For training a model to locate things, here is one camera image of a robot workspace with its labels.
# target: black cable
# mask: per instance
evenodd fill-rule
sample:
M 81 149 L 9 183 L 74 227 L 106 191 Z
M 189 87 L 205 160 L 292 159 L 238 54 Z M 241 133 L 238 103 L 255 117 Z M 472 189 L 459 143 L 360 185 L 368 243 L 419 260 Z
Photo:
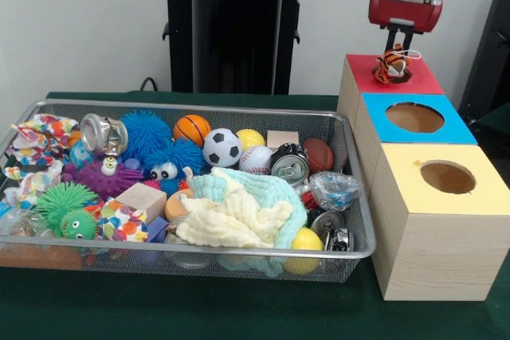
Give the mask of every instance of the black cable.
M 158 85 L 156 85 L 156 82 L 155 80 L 152 78 L 152 77 L 147 77 L 143 82 L 142 82 L 142 86 L 140 87 L 140 91 L 144 90 L 145 89 L 145 85 L 147 85 L 147 83 L 152 83 L 152 88 L 154 89 L 154 92 L 157 92 L 158 91 Z

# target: shape sorter box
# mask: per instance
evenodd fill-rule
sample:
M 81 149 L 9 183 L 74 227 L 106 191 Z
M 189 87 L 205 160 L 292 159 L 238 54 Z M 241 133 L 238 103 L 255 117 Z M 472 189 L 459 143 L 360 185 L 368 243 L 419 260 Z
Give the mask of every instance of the shape sorter box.
M 441 86 L 423 59 L 413 60 L 409 69 L 413 76 L 402 84 L 381 84 L 372 74 L 376 66 L 375 55 L 346 55 L 337 112 L 349 118 L 354 129 L 362 93 L 414 93 L 442 95 Z
M 381 143 L 477 144 L 443 95 L 363 93 L 354 136 L 368 196 Z
M 474 145 L 383 143 L 369 204 L 385 300 L 484 300 L 510 245 L 510 190 Z

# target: white wall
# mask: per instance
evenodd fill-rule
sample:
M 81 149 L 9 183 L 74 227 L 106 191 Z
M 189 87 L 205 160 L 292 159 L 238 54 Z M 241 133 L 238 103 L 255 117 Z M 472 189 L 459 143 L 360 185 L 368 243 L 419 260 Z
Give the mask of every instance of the white wall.
M 291 93 L 337 94 L 343 56 L 381 53 L 386 33 L 369 24 L 368 0 L 300 2 Z M 454 103 L 490 2 L 445 0 L 436 29 L 414 39 Z M 169 90 L 166 20 L 166 0 L 0 0 L 0 136 L 50 90 L 126 92 L 145 76 Z

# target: purple spiky toy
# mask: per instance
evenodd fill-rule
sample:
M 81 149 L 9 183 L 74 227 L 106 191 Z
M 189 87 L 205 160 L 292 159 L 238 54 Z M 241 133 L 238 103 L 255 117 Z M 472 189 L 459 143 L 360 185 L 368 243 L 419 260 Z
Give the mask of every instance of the purple spiky toy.
M 118 197 L 137 182 L 143 181 L 142 170 L 124 169 L 113 157 L 95 159 L 77 169 L 72 162 L 65 165 L 63 182 L 76 182 L 95 191 L 104 201 Z

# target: baseball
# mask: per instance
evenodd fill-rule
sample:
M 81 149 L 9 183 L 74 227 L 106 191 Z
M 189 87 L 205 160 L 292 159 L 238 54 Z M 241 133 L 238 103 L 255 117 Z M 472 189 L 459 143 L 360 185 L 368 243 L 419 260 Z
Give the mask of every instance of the baseball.
M 268 147 L 250 147 L 242 153 L 239 170 L 258 175 L 269 174 L 271 154 L 273 151 Z

